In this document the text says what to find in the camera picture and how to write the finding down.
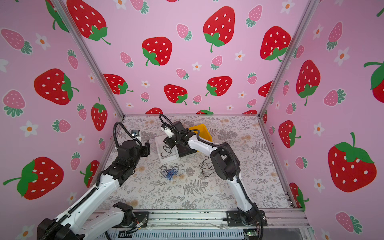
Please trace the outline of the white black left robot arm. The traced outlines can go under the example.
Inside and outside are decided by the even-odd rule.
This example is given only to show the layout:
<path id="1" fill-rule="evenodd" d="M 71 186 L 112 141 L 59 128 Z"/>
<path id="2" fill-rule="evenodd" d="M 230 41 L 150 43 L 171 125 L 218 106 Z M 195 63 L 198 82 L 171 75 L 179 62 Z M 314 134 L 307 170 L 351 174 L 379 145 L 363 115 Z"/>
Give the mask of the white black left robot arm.
<path id="1" fill-rule="evenodd" d="M 150 155 L 150 143 L 141 142 L 139 130 L 128 131 L 121 122 L 113 127 L 118 156 L 97 174 L 95 184 L 77 202 L 54 219 L 43 220 L 37 228 L 38 240 L 95 240 L 113 227 L 138 230 L 133 207 L 122 202 L 93 220 L 89 217 L 113 192 L 135 173 L 141 157 Z"/>

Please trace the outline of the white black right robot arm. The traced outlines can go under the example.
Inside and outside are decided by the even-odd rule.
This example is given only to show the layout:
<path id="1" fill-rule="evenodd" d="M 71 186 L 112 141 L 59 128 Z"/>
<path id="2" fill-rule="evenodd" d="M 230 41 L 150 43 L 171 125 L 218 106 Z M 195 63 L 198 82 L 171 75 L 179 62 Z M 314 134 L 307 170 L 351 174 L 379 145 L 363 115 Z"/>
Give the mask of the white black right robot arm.
<path id="1" fill-rule="evenodd" d="M 164 143 L 168 147 L 173 148 L 180 145 L 210 157 L 215 173 L 228 183 L 237 201 L 242 224 L 245 226 L 258 225 L 260 228 L 268 225 L 264 212 L 248 196 L 242 181 L 240 161 L 228 143 L 215 144 L 207 141 L 200 137 L 199 130 L 186 129 L 180 121 L 172 123 L 165 118 L 161 122 L 161 129 L 167 135 Z"/>

